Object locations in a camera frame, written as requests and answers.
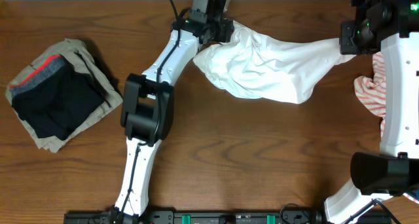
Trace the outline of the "white t-shirt green logo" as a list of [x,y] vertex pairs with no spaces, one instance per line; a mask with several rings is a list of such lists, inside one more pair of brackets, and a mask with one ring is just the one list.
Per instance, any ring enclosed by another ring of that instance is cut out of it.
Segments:
[[214,86],[237,98],[301,104],[334,66],[352,58],[340,53],[337,38],[285,42],[235,22],[230,42],[205,48],[193,62]]

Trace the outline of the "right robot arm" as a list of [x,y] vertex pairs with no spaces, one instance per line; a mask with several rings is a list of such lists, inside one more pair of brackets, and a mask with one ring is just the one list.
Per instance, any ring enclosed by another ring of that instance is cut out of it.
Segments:
[[378,154],[356,152],[350,180],[324,202],[324,223],[357,223],[372,207],[418,190],[418,0],[351,0],[340,52],[381,52],[386,125]]

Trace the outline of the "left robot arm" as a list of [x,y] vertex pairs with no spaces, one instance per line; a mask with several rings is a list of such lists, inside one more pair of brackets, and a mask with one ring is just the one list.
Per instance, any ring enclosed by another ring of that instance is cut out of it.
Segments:
[[138,223],[145,213],[155,156],[173,124],[174,86],[202,46],[230,41],[234,25],[224,17],[229,2],[193,0],[191,7],[175,11],[170,39],[159,57],[142,74],[127,77],[120,116],[127,158],[110,223]]

